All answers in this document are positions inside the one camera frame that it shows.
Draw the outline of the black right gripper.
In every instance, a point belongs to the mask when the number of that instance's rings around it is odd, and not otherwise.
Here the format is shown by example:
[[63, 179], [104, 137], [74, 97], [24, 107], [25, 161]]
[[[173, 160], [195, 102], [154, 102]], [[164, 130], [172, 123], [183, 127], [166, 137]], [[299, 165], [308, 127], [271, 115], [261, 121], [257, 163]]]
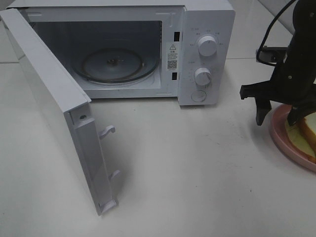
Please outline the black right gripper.
[[258, 126], [272, 109], [270, 101], [292, 105], [287, 116], [290, 126], [312, 114], [316, 107], [316, 56], [314, 53], [286, 53], [276, 63], [270, 80], [242, 85], [241, 99], [255, 98]]

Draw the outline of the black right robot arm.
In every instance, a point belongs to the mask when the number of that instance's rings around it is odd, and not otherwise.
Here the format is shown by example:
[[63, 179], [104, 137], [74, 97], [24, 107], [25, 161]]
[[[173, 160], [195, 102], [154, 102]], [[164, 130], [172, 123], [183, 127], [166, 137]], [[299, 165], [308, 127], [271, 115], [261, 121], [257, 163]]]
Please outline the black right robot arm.
[[[287, 47], [266, 47], [265, 42], [277, 19], [292, 5], [294, 34]], [[316, 2], [291, 0], [274, 17], [256, 52], [259, 63], [273, 66], [267, 81], [242, 85], [241, 99], [254, 98], [256, 123], [261, 126], [272, 109], [271, 102], [291, 106], [287, 121], [290, 126], [316, 111]]]

